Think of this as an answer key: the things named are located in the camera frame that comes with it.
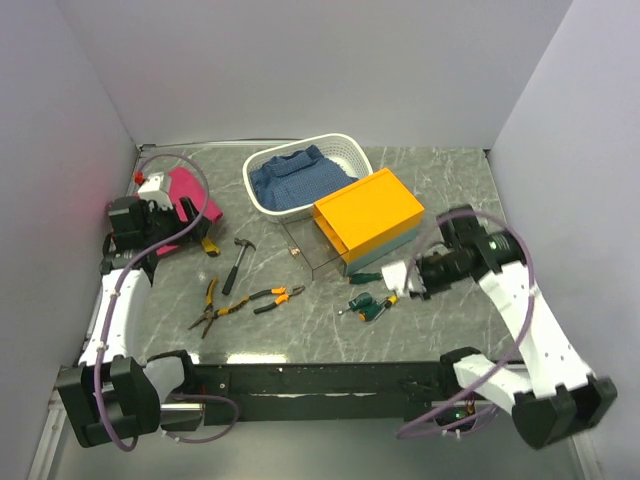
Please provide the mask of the dark green screwdriver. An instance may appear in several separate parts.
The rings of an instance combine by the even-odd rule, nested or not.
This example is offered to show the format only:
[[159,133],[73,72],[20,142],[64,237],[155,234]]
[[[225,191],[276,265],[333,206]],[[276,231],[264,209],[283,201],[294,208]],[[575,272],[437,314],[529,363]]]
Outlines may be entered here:
[[352,285],[364,285],[375,281],[381,281],[381,272],[358,272],[348,277],[348,282]]

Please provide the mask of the yellow screwdriver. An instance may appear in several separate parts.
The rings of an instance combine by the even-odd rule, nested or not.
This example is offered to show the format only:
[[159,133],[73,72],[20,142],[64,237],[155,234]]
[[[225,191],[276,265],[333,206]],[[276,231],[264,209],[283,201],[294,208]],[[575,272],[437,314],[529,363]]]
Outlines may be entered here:
[[395,295],[391,295],[387,298],[385,298],[381,303],[380,303],[380,308],[382,311],[388,310],[390,309],[392,306],[394,306],[396,303],[398,302],[398,297]]

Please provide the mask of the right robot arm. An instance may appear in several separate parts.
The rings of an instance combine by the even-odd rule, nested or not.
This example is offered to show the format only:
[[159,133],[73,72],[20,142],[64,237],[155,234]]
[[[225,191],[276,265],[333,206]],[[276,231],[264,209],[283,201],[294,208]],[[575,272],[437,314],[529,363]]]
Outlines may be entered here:
[[522,440],[540,450],[596,427],[618,398],[608,376],[581,358],[547,304],[524,240],[494,218],[496,232],[469,205],[437,218],[444,254],[415,256],[408,272],[430,298],[471,278],[499,312],[514,345],[493,362],[473,347],[440,358],[438,387],[446,404],[478,394],[508,413]]

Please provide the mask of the green orange stubby screwdriver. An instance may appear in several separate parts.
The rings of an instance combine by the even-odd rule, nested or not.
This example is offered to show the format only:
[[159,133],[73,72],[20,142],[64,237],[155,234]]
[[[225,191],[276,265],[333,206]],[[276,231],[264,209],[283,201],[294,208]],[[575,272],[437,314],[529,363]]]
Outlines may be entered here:
[[370,305],[363,307],[360,310],[359,318],[365,323],[372,322],[377,319],[389,306],[390,303],[388,300],[371,303]]

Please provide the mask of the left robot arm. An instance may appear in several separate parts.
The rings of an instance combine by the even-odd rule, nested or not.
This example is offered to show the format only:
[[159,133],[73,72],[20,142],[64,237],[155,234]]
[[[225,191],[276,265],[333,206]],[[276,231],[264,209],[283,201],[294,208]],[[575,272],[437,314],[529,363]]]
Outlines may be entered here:
[[161,353],[140,363],[132,338],[154,283],[160,249],[206,237],[209,204],[209,196],[183,196],[167,205],[125,196],[109,205],[111,230],[103,244],[94,328],[76,366],[64,369],[56,383],[82,447],[115,443],[130,451],[140,436],[161,426],[161,406],[168,397],[185,402],[198,392],[199,378],[186,351]]

